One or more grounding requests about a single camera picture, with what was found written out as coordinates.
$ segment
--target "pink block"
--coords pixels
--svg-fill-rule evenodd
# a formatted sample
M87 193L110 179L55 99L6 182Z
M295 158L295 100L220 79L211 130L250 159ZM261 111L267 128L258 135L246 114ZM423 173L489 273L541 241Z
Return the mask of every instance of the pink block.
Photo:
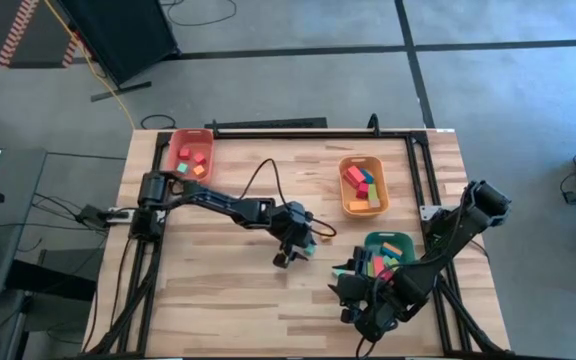
M182 148L181 150L179 150L179 158L181 160L190 160L190 149Z
M367 199L369 188L370 187L366 183L359 184L359 187L357 188L357 198L358 199Z
M202 153L195 154L195 162L199 165L203 165L206 163L206 157Z

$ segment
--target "wooden tabletop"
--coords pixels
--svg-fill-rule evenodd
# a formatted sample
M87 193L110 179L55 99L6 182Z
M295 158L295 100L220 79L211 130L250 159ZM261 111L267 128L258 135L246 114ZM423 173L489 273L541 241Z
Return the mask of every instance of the wooden tabletop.
M152 130L133 133L118 206L136 205L141 177L151 167L156 137L157 131ZM428 137L442 203L456 205L467 183L457 136L452 131L429 130ZM347 155L373 155L383 161L390 208L377 218L348 219L342 212L338 162ZM148 356L352 357L360 335L353 325L339 320L342 308L326 286L336 282L331 267L345 263L353 247L363 244L373 231L405 232L414 240L417 256L423 254L403 140L218 140L210 186L239 195L258 164L268 157L277 162L287 201L301 202L317 218L336 227L339 235L331 244L321 244L310 261L295 261L283 270L272 265L279 242L265 231L244 230L230 218L196 206L174 210L164 237ZM417 157L425 179L421 151ZM430 204L425 182L424 189ZM278 199L272 167L259 173L248 195ZM123 225L110 231L99 275L97 325L89 348L108 331L127 234L128 226ZM136 244L129 248L123 267L119 310L135 248ZM455 267L466 308L494 342L508 348L486 258L467 246L456 257ZM453 344L458 347L452 311L448 314ZM140 319L138 311L129 349L136 348ZM382 356L440 354L432 300L411 321L387 333L373 352Z

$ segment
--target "black stand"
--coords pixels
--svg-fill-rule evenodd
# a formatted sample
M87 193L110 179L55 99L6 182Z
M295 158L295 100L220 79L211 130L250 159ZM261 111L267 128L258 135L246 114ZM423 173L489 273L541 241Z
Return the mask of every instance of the black stand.
M79 276L13 260L6 288L57 295L67 299L92 301L96 283Z
M139 89L149 88L151 86L152 86L152 81L146 81L146 82L143 82L143 83L140 83L137 85L127 86L125 88L117 86L117 90L115 90L115 94L117 94L117 96L119 96L119 95L127 94L129 92L137 91ZM96 94L96 95L91 96L90 102L96 102L96 101L108 99L110 97L112 97L112 93L110 91L107 91L105 93Z

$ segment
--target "concrete floor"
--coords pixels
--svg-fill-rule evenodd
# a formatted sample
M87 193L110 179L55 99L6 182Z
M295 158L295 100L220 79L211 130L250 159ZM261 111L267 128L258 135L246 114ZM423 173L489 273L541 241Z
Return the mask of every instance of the concrete floor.
M235 1L238 14L230 21L175 28L180 47L221 51L403 43L390 0L276 0L272 6ZM201 20L228 13L228 4L220 0L188 6L173 14ZM573 0L528 5L422 0L405 6L416 43L576 39ZM469 177L489 180L514 200L507 224L485 236L513 350L576 358L576 206L565 205L559 193L559 181L573 170L570 159L576 154L576 47L421 53L419 60L436 126L457 130ZM328 117L331 127L363 127L372 112L384 126L424 126L403 53L167 62L131 83L143 80L154 86L123 97L134 118L165 113L180 127L212 119L315 116ZM103 91L85 65L0 69L0 146L124 156L130 127L117 104L89 101ZM108 206L122 167L122 161L50 156L40 190ZM33 231L24 241L31 244L42 235L49 249L92 248L98 241ZM44 340L34 340L32 358L77 348Z

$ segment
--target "black metal frame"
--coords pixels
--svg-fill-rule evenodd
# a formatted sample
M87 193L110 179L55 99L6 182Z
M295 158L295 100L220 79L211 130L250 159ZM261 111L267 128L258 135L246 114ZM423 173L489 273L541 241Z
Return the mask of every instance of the black metal frame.
M373 114L368 122L367 130L357 130L357 131L302 131L302 130L288 130L288 131L271 131L271 132L258 132L258 131L220 131L218 128L214 127L213 134L216 140L243 140L243 139L374 139L374 140L392 140L400 139L404 140L406 144L406 149L408 153L408 162L410 164L410 172L413 180L413 190L415 192L415 200L417 202L418 208L425 205L422 180L419 173L419 166L417 163L417 155L415 150L415 145L421 147L422 156L424 161L424 167L428 176L428 183L430 185L430 193L433 205L440 205L439 190L437 186L437 180L434 173L434 167L432 163L432 156L430 153L428 136L426 131L384 131L379 127L379 120L375 114ZM168 145L168 142L172 136L171 132L160 132L157 135L157 141L155 145L155 153L152 161L152 170L158 170L164 148ZM420 226L423 229L423 221L420 218ZM429 247L429 239L426 239L424 234L424 242L426 249ZM161 261L161 245L154 244L155 248L152 251L151 264L154 262L155 268L158 269L159 263ZM127 292L127 303L128 300L132 299L137 293L137 288L139 287L140 275L142 273L142 268L144 264L144 256L146 255L147 244L145 242L139 242L137 245L137 250L135 252L135 258L133 262L132 273L130 276L129 288ZM458 300L461 300L461 295L459 292L459 284L457 281L457 276L454 270L452 262L447 267L447 291L452 291ZM139 354L144 354L146 351L146 344L148 340L148 331L150 328L150 320L152 316L152 308L155 297L155 283L154 281L143 299L143 312L142 319L139 325L139 335L137 339L137 350ZM441 338L441 345L444 354L449 354L453 352L452 343L450 339L450 331L448 329L448 322L446 318L446 310L444 307L443 299L440 295L440 290L435 289L433 291L435 312L437 315L437 323L439 328L439 335ZM470 346L470 338L464 324L455 315L459 327L459 338L461 344L461 350L470 352L472 348ZM125 353L128 337L130 334L130 322L125 326L119 335L119 342L117 347L118 353Z

